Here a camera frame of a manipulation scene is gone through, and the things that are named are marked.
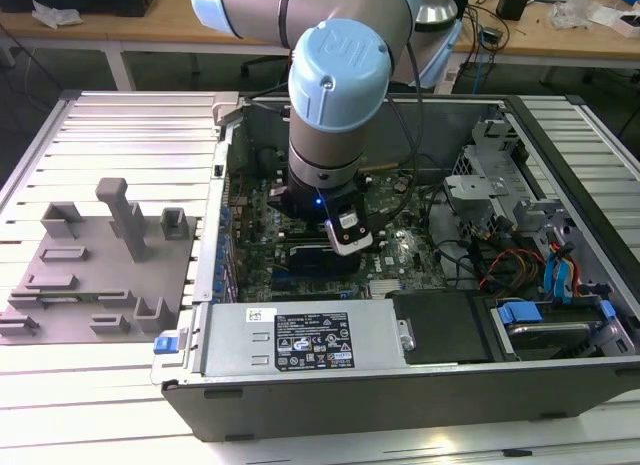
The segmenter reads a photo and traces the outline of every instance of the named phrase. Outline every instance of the power supply label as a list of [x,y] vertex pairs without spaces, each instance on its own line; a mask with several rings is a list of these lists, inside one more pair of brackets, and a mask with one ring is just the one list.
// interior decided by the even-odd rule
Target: power supply label
[[281,372],[355,367],[347,313],[276,315],[275,347]]

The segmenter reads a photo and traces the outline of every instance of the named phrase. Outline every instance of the robotic arm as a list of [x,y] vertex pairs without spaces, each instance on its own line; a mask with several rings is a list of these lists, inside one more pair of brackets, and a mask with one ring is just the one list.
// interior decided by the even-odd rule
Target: robotic arm
[[325,220],[336,253],[373,242],[354,177],[422,0],[192,0],[200,21],[239,38],[293,48],[286,187],[270,203]]

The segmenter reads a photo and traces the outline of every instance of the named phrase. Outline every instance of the green circuit board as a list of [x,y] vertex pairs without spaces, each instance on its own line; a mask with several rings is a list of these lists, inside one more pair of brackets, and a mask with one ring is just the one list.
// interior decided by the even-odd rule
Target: green circuit board
[[[403,194],[394,190],[401,179],[397,174],[386,173],[372,177],[373,182],[365,197],[370,212],[392,209]],[[376,237],[378,247],[373,252],[361,254],[355,273],[339,277],[314,277],[313,279],[281,280],[286,277],[288,257],[293,247],[305,246],[304,242],[283,240],[285,236],[303,232],[320,232],[309,228],[300,220],[289,219],[267,204],[271,184],[249,179],[245,190],[252,193],[234,195],[232,187],[230,203],[234,207],[234,233],[238,257],[238,288],[240,302],[270,302],[287,299],[361,299],[382,298],[372,296],[370,284],[378,280],[396,280],[406,290],[433,289],[445,286],[445,276],[440,264],[433,258],[425,229],[420,225],[418,210],[424,206],[424,194],[415,193],[411,202],[392,224],[384,236]]]

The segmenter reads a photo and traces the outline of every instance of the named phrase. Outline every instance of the white sticker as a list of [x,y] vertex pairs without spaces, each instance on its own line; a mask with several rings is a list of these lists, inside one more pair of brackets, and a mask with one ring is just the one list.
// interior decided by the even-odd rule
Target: white sticker
[[273,322],[277,308],[247,308],[247,322]]

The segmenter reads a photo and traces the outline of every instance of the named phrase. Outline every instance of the gray plastic block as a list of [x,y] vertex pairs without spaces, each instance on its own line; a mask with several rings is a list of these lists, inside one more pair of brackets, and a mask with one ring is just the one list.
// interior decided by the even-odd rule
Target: gray plastic block
[[46,228],[49,236],[55,240],[75,238],[69,225],[81,221],[82,217],[73,203],[53,202],[47,207],[40,223]]
[[45,248],[40,254],[43,262],[77,262],[87,258],[85,247],[52,247]]
[[135,308],[138,298],[131,293],[131,290],[118,292],[100,292],[98,302],[104,308]]
[[0,335],[3,337],[33,337],[38,324],[27,315],[0,317]]
[[160,226],[165,240],[184,240],[189,235],[189,224],[182,208],[165,208]]
[[[147,217],[148,255],[144,262],[137,263],[131,260],[122,241],[114,237],[110,221],[110,217],[84,217],[82,222],[70,223],[76,239],[53,240],[45,236],[2,315],[12,318],[20,315],[20,309],[25,309],[24,313],[40,325],[38,333],[0,336],[0,345],[152,341],[157,333],[146,332],[134,318],[138,298],[143,298],[155,314],[155,305],[163,297],[171,312],[170,324],[164,329],[175,328],[193,247],[195,218],[187,218],[187,239],[167,241],[160,217]],[[43,262],[40,259],[45,249],[57,247],[85,247],[86,260]],[[78,283],[73,290],[29,290],[25,284],[31,275],[73,275]],[[96,334],[89,327],[89,323],[93,323],[92,315],[110,312],[124,316],[130,326],[127,334]]]
[[77,285],[74,275],[30,275],[24,284],[30,290],[73,290]]
[[[147,221],[145,220],[144,215],[142,215],[140,205],[138,204],[138,202],[129,203],[129,205],[131,206],[131,215],[133,215],[133,221],[144,237],[144,234],[147,233]],[[122,234],[120,233],[116,222],[109,222],[109,225],[111,225],[111,229],[113,230],[113,234],[116,236],[116,238],[122,238]]]
[[121,313],[101,313],[91,315],[89,327],[96,334],[127,334],[129,333],[129,323]]
[[96,188],[96,197],[109,207],[113,221],[124,240],[134,262],[144,260],[146,245],[139,222],[131,213],[125,197],[128,185],[124,178],[102,178]]
[[7,302],[9,302],[9,305],[11,305],[16,310],[33,309],[33,308],[39,308],[41,310],[44,310],[45,307],[47,306],[47,304],[41,301],[40,297],[37,295],[23,296],[23,297],[9,295]]
[[133,313],[133,319],[138,322],[138,325],[145,333],[166,330],[173,323],[173,318],[171,310],[167,307],[167,302],[162,297],[158,300],[158,306],[155,310],[151,310],[144,299],[139,298],[136,310]]

